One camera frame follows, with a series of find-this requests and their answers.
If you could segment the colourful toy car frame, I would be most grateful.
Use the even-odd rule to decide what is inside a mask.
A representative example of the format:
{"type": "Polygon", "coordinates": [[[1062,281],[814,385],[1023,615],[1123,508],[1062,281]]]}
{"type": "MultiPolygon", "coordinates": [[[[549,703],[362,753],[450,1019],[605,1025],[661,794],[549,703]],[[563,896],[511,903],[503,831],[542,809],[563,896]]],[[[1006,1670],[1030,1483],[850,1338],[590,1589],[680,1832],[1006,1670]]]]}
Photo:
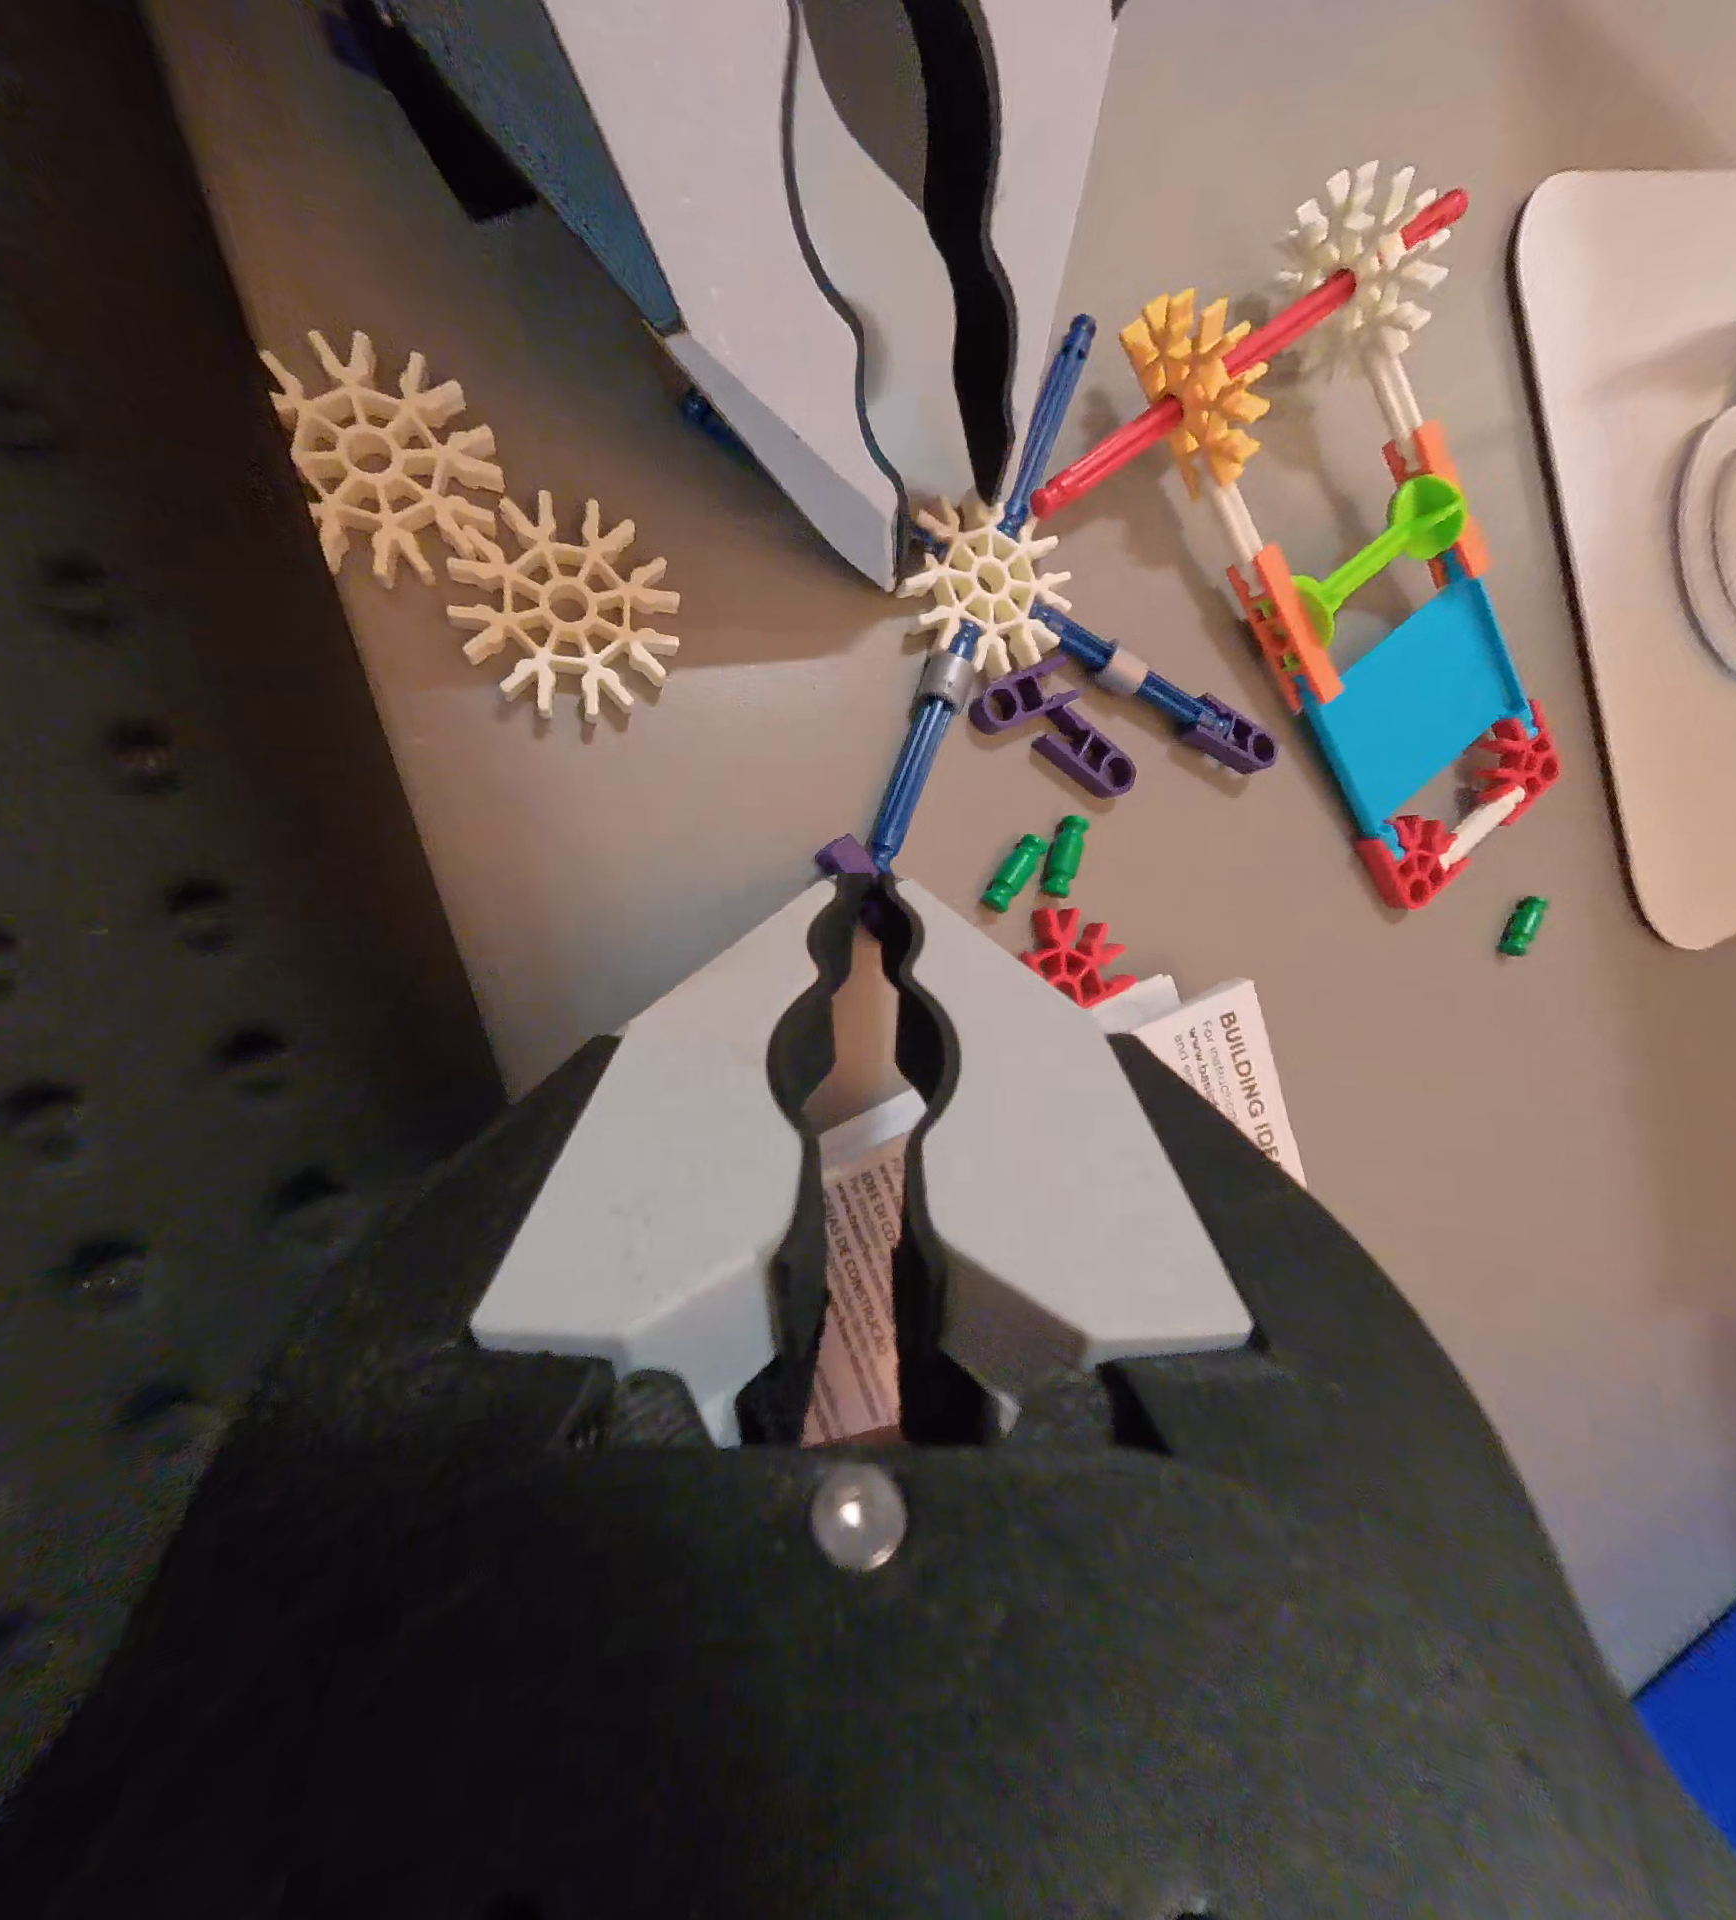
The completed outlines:
{"type": "Polygon", "coordinates": [[[1280,308],[1250,325],[1192,290],[1147,300],[1121,330],[1144,413],[1027,497],[1037,519],[1061,515],[1169,447],[1184,491],[1222,528],[1228,589],[1334,780],[1360,866],[1397,911],[1439,899],[1561,778],[1484,584],[1491,553],[1446,428],[1406,367],[1446,279],[1436,253],[1469,207],[1463,189],[1418,187],[1408,164],[1337,171],[1280,241],[1280,308]],[[1268,369],[1301,351],[1322,377],[1369,387],[1392,483],[1381,532],[1324,578],[1290,566],[1240,491],[1260,452],[1268,369]]]}

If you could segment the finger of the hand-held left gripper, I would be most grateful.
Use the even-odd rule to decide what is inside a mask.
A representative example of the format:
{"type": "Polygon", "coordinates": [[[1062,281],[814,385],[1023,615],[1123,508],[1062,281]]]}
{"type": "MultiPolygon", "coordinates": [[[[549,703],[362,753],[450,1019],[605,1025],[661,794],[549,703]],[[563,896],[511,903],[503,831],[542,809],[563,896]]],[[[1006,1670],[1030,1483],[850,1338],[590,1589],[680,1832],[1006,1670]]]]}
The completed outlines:
{"type": "Polygon", "coordinates": [[[650,245],[667,351],[827,544],[897,587],[905,485],[794,178],[807,35],[784,3],[545,5],[650,245]]]}
{"type": "Polygon", "coordinates": [[[1118,33],[1104,3],[796,5],[791,181],[908,503],[1015,479],[1118,33]]]}

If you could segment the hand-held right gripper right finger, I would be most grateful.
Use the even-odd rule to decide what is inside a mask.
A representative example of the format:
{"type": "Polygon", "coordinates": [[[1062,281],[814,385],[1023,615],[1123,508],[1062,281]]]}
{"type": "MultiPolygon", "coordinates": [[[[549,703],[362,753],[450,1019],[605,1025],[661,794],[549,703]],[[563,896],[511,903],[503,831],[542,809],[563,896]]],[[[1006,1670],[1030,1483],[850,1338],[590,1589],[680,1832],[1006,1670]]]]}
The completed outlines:
{"type": "Polygon", "coordinates": [[[1115,1038],[910,878],[881,878],[925,1112],[894,1257],[901,1433],[981,1445],[1059,1376],[1256,1333],[1115,1038]]]}

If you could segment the black perforated board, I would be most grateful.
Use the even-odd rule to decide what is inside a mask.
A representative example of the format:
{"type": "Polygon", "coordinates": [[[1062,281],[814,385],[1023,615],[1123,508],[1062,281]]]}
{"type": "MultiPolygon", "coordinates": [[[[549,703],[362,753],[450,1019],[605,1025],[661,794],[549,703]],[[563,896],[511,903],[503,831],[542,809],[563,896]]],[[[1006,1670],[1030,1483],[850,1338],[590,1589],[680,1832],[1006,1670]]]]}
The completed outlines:
{"type": "Polygon", "coordinates": [[[257,1762],[493,1442],[504,1098],[142,5],[0,5],[0,1917],[280,1917],[257,1762]]]}

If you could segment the red fan connector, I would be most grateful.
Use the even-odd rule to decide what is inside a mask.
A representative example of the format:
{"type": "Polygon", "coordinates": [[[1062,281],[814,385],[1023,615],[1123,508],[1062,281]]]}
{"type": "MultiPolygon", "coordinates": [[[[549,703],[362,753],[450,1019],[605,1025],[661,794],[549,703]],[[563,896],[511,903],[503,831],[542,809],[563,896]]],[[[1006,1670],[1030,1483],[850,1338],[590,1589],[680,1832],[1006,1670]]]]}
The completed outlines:
{"type": "Polygon", "coordinates": [[[1074,907],[1038,907],[1028,918],[1030,941],[1020,963],[1084,1012],[1132,993],[1140,980],[1118,972],[1127,948],[1104,923],[1084,923],[1074,907]]]}

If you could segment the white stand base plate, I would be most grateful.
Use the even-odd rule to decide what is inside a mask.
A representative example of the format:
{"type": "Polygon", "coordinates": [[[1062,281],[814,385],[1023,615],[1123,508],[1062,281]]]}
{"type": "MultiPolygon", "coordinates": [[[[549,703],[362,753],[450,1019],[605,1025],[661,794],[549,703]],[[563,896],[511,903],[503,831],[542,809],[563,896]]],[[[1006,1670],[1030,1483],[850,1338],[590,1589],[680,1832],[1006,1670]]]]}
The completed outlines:
{"type": "Polygon", "coordinates": [[[1736,937],[1736,171],[1573,171],[1513,286],[1640,913],[1736,937]]]}

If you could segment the large white snowflake connector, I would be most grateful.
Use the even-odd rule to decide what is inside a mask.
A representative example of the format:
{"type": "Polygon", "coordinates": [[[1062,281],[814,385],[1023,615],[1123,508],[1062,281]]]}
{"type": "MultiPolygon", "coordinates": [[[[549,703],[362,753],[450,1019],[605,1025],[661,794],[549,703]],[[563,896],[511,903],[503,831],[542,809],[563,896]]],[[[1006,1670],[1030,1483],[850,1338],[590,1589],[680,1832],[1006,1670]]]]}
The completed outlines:
{"type": "Polygon", "coordinates": [[[347,347],[312,330],[306,344],[312,381],[270,348],[259,359],[327,571],[338,576],[362,551],[392,589],[407,571],[437,582],[435,544],[450,560],[487,558],[506,474],[495,432],[467,421],[462,385],[432,381],[418,351],[387,377],[362,330],[347,347]]]}
{"type": "Polygon", "coordinates": [[[488,531],[467,531],[447,562],[449,625],[462,659],[542,726],[569,712],[585,730],[624,722],[659,696],[680,652],[671,630],[682,596],[662,556],[636,558],[632,520],[586,498],[566,522],[557,497],[506,497],[488,531]]]}

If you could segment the small white snowflake connector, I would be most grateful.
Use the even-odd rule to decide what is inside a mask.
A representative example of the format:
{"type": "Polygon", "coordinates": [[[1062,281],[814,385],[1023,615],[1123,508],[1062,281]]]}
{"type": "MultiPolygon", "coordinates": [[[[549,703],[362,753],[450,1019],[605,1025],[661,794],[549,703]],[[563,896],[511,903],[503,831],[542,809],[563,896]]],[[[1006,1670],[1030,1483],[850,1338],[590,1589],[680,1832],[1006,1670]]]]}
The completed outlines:
{"type": "Polygon", "coordinates": [[[947,655],[965,629],[976,634],[973,663],[984,682],[1040,664],[1059,649],[1054,612],[1071,612],[1068,574],[1051,568],[1059,547],[1035,516],[968,493],[958,503],[925,500],[915,511],[915,562],[897,594],[917,602],[910,637],[947,655]]]}

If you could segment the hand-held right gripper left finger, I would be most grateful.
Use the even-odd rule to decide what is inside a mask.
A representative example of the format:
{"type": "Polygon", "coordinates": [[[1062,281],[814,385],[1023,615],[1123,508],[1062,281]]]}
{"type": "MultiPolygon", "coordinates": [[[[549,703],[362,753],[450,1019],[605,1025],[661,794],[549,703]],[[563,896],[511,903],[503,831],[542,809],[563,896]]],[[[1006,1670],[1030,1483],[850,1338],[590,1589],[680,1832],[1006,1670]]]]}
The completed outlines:
{"type": "Polygon", "coordinates": [[[816,880],[621,1028],[472,1311],[480,1348],[673,1376],[712,1442],[740,1442],[738,1397],[784,1342],[768,1271],[804,1171],[768,1047],[838,903],[816,880]]]}

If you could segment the illustrated instruction booklet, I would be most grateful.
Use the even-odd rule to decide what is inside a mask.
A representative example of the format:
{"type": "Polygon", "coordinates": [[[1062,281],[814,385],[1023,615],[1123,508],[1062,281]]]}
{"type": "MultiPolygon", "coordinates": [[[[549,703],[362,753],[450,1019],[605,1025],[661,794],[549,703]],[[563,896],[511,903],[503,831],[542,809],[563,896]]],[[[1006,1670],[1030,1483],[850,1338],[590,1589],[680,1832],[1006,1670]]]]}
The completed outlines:
{"type": "MultiPolygon", "coordinates": [[[[1306,1185],[1256,984],[1220,983],[1137,1038],[1268,1162],[1306,1185]]],[[[821,1141],[828,1313],[801,1442],[893,1438],[901,1427],[894,1259],[903,1239],[907,1141],[925,1110],[901,1092],[821,1141]]]]}

